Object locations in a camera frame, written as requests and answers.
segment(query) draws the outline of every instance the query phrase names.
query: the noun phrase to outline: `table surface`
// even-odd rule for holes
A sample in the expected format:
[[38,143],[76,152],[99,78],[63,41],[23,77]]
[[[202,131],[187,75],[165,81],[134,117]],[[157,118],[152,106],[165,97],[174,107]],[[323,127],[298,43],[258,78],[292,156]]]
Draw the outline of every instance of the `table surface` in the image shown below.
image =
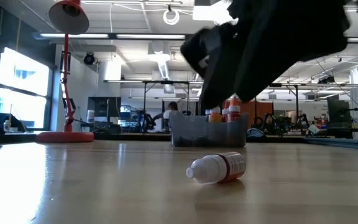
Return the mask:
[[358,149],[248,144],[246,174],[197,184],[185,169],[230,149],[95,141],[0,147],[0,223],[358,224]]

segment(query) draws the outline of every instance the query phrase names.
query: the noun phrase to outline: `lamp base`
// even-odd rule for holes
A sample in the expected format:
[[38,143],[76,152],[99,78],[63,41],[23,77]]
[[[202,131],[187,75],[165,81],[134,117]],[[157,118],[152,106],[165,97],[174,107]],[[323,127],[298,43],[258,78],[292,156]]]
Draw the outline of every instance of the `lamp base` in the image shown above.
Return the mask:
[[93,133],[80,132],[44,132],[37,134],[35,139],[39,143],[70,143],[70,142],[93,142]]

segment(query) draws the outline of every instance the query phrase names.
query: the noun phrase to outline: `person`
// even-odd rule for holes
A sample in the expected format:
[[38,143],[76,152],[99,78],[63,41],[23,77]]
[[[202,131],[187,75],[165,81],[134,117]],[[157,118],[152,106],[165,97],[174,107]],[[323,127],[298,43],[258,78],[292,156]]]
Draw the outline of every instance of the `person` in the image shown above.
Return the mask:
[[163,114],[163,122],[165,127],[165,132],[169,132],[169,117],[172,113],[177,113],[178,104],[176,102],[171,102],[168,104],[168,110],[166,110]]

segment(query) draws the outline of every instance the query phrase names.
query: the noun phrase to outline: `bottle label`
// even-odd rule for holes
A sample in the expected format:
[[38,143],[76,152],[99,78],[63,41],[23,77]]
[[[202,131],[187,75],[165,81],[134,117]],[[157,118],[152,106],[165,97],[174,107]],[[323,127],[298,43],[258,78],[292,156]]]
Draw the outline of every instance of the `bottle label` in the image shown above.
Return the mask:
[[227,152],[218,154],[226,163],[227,173],[222,182],[237,179],[246,171],[246,161],[238,152]]

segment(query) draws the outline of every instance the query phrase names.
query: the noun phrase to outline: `window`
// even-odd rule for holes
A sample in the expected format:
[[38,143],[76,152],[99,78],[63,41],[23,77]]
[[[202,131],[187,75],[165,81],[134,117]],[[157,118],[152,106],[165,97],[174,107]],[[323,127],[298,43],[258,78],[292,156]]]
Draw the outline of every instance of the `window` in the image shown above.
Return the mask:
[[10,113],[28,128],[43,128],[47,100],[0,88],[0,113]]
[[46,96],[49,68],[9,48],[1,54],[0,84]]

